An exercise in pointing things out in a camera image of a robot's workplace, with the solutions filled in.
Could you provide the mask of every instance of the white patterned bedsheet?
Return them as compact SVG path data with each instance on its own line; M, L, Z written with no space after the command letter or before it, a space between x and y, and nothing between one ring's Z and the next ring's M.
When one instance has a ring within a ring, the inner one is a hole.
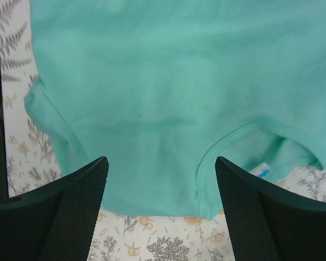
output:
M326 202L326 170L298 167L276 183ZM101 211L89 261L234 261L225 217L134 217Z
M59 178L48 136L30 121L23 98L37 75L31 45L29 0L0 0L8 182L11 196ZM326 170L296 168L279 186L326 201ZM234 260L224 215L198 217L122 216L101 210L88 261Z

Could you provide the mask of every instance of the blue tag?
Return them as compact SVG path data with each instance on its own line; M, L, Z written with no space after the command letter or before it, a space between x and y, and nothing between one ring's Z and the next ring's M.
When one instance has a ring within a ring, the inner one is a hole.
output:
M258 176L259 178L264 178L268 173L270 173L271 169L266 163L261 163L259 166L250 171L251 174Z

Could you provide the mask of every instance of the t-shirt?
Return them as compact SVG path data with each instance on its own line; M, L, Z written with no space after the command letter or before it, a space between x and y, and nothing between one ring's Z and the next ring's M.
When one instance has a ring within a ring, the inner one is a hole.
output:
M25 98L62 174L100 156L102 206L221 209L215 161L271 182L326 167L326 0L31 0Z

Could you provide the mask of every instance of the seam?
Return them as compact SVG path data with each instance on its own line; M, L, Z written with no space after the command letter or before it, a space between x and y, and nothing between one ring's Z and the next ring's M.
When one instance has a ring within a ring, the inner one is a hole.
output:
M241 128L243 128L243 127L245 127L245 126L249 126L249 125L252 125L252 124L266 124L266 125L270 125L270 126L272 126L272 127L274 127L274 128L278 128L279 126L280 127L282 127L282 128L285 128L285 129L287 129L287 130L290 130L290 129L296 129L296 128L293 128L293 127L289 127L289 126L287 126L287 125L280 125L280 124L276 124L276 123L268 123L268 122L263 122L263 121L254 121L254 122L251 122L251 123L248 123L248 124L245 124L245 125L243 125L243 126L241 126L241 127L239 127L239 128L236 128L235 130L233 130L232 132L230 132L230 133L228 133L227 135L225 135L224 137L222 137L221 139L219 139L217 142L215 142L208 150L207 150L207 152L205 153L205 155L203 155L203 157L202 157L202 160L199 162L199 164L198 164L198 167L197 167L197 171L196 171L196 173L198 173L198 171L199 171L199 169L200 169L200 166L201 166L201 164L202 164L202 162L203 162L203 159L206 157L206 155L221 141L221 140L223 140L224 138L226 138L227 136L230 136L230 135L232 135L234 132L236 132L237 130L239 130L239 129L241 129ZM304 134L306 134L306 135L308 135L308 136L311 136L308 132L304 132L304 131L302 131L302 130L300 130L300 129L296 129L297 131L299 131L299 132L301 132L301 133L304 133ZM320 143L320 142L317 142L318 143L318 145L319 146L321 146L321 147L323 147L325 150L326 150L326 147L322 144L322 143Z
M46 95L45 90L43 88L41 88L41 87L40 87L40 90L42 91L43 95L45 96L45 98L47 99L47 101L50 103L50 105L53 107L53 109L56 111L56 113L59 115L59 117L64 121L65 125L69 128L71 134L76 138L76 140L80 144L80 146L81 146L83 152L85 153L85 155L87 156L87 158L89 158L89 155L86 152L86 150L85 150L84 146L82 145L82 143L80 142L79 138L76 136L75 132L72 130L72 128L70 127L70 125L68 124L68 122L65 120L65 118L61 115L61 113L59 112L59 110L57 109L57 107L54 105L54 103L48 98L48 96Z

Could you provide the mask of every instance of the gray leaf print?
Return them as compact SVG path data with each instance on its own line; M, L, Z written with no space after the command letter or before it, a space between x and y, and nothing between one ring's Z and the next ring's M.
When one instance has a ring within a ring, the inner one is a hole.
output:
M21 81L19 77L11 76L7 73L1 73L1 80L5 83L18 83Z
M188 261L190 249L183 245L179 238L158 237L156 243L152 243L146 249L153 255L155 261Z
M117 245L116 239L113 237L107 236L104 240L104 250L101 250L102 261L113 261L111 253L115 251L115 247Z
M120 218L122 218L122 215L120 215L120 214L114 213L114 216L116 217L117 220L120 219Z
M30 119L28 119L28 128L30 131L30 133L28 133L28 138L33 144L33 146L37 144L40 145L40 149L41 149L40 163L44 159L50 163L53 156L53 148L49 140L49 137L45 133L40 131Z
M313 177L313 181L308 181L306 178L301 178L298 182L298 186L306 187L307 192L314 200L326 202L326 195L321 190L321 185L326 181L326 171L316 171L312 168L300 168L308 170L308 176Z
M28 83L29 89L32 88L34 81L37 79L37 75L31 76L29 75L30 83Z
M18 69L22 66L30 64L31 62L32 62L32 60L30 58L25 59L25 60L15 60L12 58L1 57L1 59L0 59L1 69L3 71Z
M21 0L8 0L0 6L0 30L4 31L5 26L9 25L13 11Z
M137 220L135 220L131 225L129 225L127 229L129 233L132 233L134 231L136 224L137 224Z
M89 254L87 261L97 261L97 253L95 252L95 249L99 249L99 244L101 242L98 239L93 239L93 242L91 244L91 247L89 249Z
M24 186L22 187L17 187L17 185L15 184L15 182L13 181L14 176L17 176L17 172L16 172L17 166L15 164L15 160L13 159L13 157L8 157L7 158L7 181L8 181L8 187L10 189L10 193L13 192L13 195L11 196L17 196L20 194L23 194L25 192L27 192L30 188L30 183L25 182Z
M44 170L42 173L36 168L32 167L29 171L28 174L32 179L38 182L36 184L37 187L46 185L52 181L55 181L59 178L61 178L61 173L56 172L55 170L49 169L49 170Z
M13 109L13 102L17 99L17 95L16 94L13 94L13 96L8 96L8 95L5 95L3 97L3 103L5 105L5 109L7 109L8 107Z
M107 228L106 228L106 229L104 229L104 230L103 230L103 231L100 233L100 235L99 235L99 236L100 236L100 237L101 237L101 236L103 236L103 235L104 235L104 234L107 232L107 230L108 230Z
M3 36L0 34L0 54L2 57L5 57L6 54L10 55L11 50L17 49L26 29L27 23L24 23L18 31L11 35Z
M223 254L221 254L217 248L214 248L213 250L208 249L208 251L211 261L223 261Z
M128 226L130 224L130 216L126 217L126 221L125 221L126 225Z

